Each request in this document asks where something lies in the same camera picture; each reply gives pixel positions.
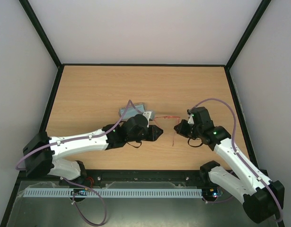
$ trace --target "black cable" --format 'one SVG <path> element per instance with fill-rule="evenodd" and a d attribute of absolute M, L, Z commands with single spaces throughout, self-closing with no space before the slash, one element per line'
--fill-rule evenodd
<path fill-rule="evenodd" d="M 130 145 L 130 146 L 132 146 L 133 148 L 139 148 L 139 147 L 141 147 L 141 145 L 142 145 L 142 141 L 140 141 L 140 142 L 137 142 L 137 143 L 140 143 L 140 145 L 137 147 L 137 146 L 134 146 L 134 145 L 132 145 L 132 144 L 130 144 L 129 142 L 127 142 L 127 144 L 128 145 Z"/>
<path fill-rule="evenodd" d="M 191 138 L 188 139 L 187 144 L 188 144 L 189 146 L 193 147 L 193 148 L 199 148 L 200 146 L 203 145 L 203 143 L 201 143 L 200 145 L 197 145 L 197 146 L 190 145 L 190 144 L 189 144 L 189 141 L 190 141 L 190 140 L 191 140 Z"/>

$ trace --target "gray wall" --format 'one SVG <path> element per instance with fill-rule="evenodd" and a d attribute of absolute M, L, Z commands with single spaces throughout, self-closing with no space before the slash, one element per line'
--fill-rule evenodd
<path fill-rule="evenodd" d="M 260 1 L 30 3 L 64 63 L 226 64 Z"/>
<path fill-rule="evenodd" d="M 231 74 L 261 168 L 285 186 L 291 227 L 291 0 L 274 0 Z"/>
<path fill-rule="evenodd" d="M 57 68 L 18 0 L 0 1 L 0 222 Z"/>

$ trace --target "wooden tabletop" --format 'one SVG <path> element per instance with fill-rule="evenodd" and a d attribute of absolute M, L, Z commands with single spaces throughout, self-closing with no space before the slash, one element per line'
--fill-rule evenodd
<path fill-rule="evenodd" d="M 119 119 L 119 108 L 129 99 L 144 103 L 156 117 L 188 119 L 186 110 L 210 97 L 234 108 L 222 67 L 65 66 L 46 131 L 49 136 L 70 136 L 101 129 Z M 209 101 L 203 106 L 216 126 L 232 133 L 233 119 L 225 105 Z M 164 133 L 155 142 L 145 141 L 138 149 L 125 145 L 67 159 L 80 160 L 87 169 L 194 170 L 212 160 L 229 168 L 207 146 L 192 148 L 187 138 L 174 136 L 176 118 L 157 118 L 156 122 Z M 240 125 L 236 143 L 248 157 Z"/>

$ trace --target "robotic arm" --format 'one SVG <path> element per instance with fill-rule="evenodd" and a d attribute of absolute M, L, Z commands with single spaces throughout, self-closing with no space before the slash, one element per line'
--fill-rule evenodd
<path fill-rule="evenodd" d="M 187 113 L 189 120 L 182 120 L 174 127 L 175 131 L 188 139 L 200 138 L 203 144 L 208 145 L 228 163 L 238 177 L 228 173 L 219 163 L 211 161 L 200 167 L 201 178 L 206 184 L 215 183 L 232 194 L 243 204 L 244 211 L 255 223 L 260 223 L 279 211 L 265 184 L 283 208 L 284 186 L 279 181 L 272 182 L 257 169 L 236 144 L 234 149 L 231 135 L 222 126 L 214 126 L 205 107 L 196 107 L 187 110 Z"/>
<path fill-rule="evenodd" d="M 163 130 L 156 125 L 149 125 L 152 115 L 152 111 L 137 114 L 121 126 L 117 125 L 110 133 L 100 137 L 98 135 L 111 129 L 113 124 L 90 133 L 68 137 L 48 137 L 46 132 L 40 132 L 23 149 L 24 156 L 41 146 L 48 147 L 25 159 L 26 176 L 55 175 L 68 180 L 83 181 L 86 178 L 83 163 L 71 162 L 63 159 L 64 157 L 93 150 L 121 148 L 131 141 L 140 143 L 142 140 L 156 141 Z"/>

